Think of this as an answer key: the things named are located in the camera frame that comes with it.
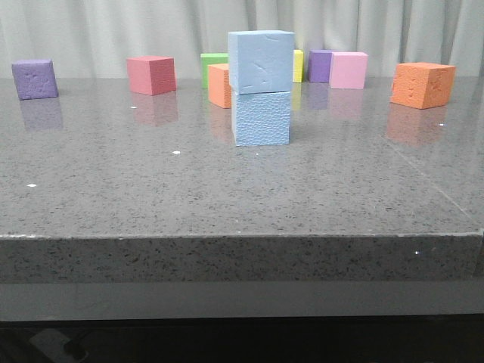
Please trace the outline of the light blue foam cube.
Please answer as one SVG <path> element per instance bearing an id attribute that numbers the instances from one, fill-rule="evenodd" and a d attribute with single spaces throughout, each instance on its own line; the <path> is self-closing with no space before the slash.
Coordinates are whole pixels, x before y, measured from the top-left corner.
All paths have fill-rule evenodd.
<path id="1" fill-rule="evenodd" d="M 291 93 L 231 94 L 231 129 L 237 146 L 290 142 Z"/>
<path id="2" fill-rule="evenodd" d="M 229 83 L 239 94 L 288 92 L 293 83 L 294 33 L 228 33 Z"/>

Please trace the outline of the smooth orange foam cube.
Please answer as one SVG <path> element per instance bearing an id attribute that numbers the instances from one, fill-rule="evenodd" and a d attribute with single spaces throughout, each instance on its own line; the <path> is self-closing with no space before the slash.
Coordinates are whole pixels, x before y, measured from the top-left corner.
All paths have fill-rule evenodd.
<path id="1" fill-rule="evenodd" d="M 228 64 L 210 64 L 208 66 L 208 94 L 211 103 L 221 108 L 231 108 Z"/>

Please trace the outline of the green foam cube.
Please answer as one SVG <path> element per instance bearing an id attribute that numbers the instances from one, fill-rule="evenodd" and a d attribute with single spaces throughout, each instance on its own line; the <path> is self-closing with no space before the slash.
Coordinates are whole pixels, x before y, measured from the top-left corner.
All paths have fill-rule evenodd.
<path id="1" fill-rule="evenodd" d="M 212 64 L 227 64 L 228 53 L 202 53 L 200 55 L 202 70 L 202 88 L 208 88 L 208 66 Z"/>

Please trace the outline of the yellow foam cube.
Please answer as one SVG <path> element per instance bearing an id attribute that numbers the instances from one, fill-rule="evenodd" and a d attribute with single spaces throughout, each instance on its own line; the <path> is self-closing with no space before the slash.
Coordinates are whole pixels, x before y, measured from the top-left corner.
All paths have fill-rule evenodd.
<path id="1" fill-rule="evenodd" d="M 293 82 L 303 81 L 304 53 L 300 49 L 293 51 Z"/>

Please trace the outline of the red-pink foam cube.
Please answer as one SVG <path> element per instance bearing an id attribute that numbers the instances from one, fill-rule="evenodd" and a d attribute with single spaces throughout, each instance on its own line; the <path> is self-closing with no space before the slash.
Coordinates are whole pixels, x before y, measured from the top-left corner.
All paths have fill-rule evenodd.
<path id="1" fill-rule="evenodd" d="M 129 57 L 126 66 L 131 92 L 160 95 L 177 89 L 173 57 Z"/>

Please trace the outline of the right purple foam cube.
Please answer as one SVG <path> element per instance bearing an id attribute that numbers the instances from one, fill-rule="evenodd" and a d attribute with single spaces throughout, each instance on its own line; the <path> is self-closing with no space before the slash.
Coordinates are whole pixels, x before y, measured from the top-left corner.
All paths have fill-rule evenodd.
<path id="1" fill-rule="evenodd" d="M 329 82 L 332 50 L 311 50 L 307 78 L 310 82 Z"/>

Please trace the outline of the purple foam cube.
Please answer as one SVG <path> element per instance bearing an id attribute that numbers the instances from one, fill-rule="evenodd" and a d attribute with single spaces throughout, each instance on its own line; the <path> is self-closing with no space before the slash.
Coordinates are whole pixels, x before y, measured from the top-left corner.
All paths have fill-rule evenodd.
<path id="1" fill-rule="evenodd" d="M 17 60 L 11 69 L 21 101 L 58 97 L 52 59 Z"/>
<path id="2" fill-rule="evenodd" d="M 329 82 L 332 50 L 311 50 L 307 78 L 310 82 Z"/>

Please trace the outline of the light pink foam cube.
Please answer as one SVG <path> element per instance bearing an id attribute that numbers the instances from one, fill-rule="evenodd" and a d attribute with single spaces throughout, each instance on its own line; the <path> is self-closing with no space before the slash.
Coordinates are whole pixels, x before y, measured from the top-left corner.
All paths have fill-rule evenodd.
<path id="1" fill-rule="evenodd" d="M 338 89 L 363 89 L 368 55 L 357 51 L 332 53 L 329 85 Z"/>

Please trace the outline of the dented orange foam cube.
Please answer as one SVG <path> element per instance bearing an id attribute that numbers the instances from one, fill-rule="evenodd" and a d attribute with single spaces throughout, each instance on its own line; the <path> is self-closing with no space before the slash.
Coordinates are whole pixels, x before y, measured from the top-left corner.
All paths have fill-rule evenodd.
<path id="1" fill-rule="evenodd" d="M 445 106 L 451 97 L 456 66 L 427 62 L 396 65 L 390 102 L 417 109 Z"/>

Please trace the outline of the grey curtain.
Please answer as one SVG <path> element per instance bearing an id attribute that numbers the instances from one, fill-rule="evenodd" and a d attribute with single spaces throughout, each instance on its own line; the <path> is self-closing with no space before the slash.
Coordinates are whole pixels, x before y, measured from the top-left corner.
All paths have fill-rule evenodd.
<path id="1" fill-rule="evenodd" d="M 291 31 L 304 51 L 363 51 L 369 76 L 416 61 L 483 73 L 481 1 L 3 1 L 1 75 L 50 58 L 58 77 L 123 78 L 128 57 L 161 55 L 197 78 L 202 53 L 255 29 Z"/>

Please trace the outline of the left purple foam cube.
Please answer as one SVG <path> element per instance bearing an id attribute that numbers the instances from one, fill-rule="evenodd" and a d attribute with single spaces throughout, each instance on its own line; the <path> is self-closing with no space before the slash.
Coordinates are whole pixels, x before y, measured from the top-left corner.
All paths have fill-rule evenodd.
<path id="1" fill-rule="evenodd" d="M 21 101 L 58 97 L 52 59 L 17 60 L 11 69 Z"/>

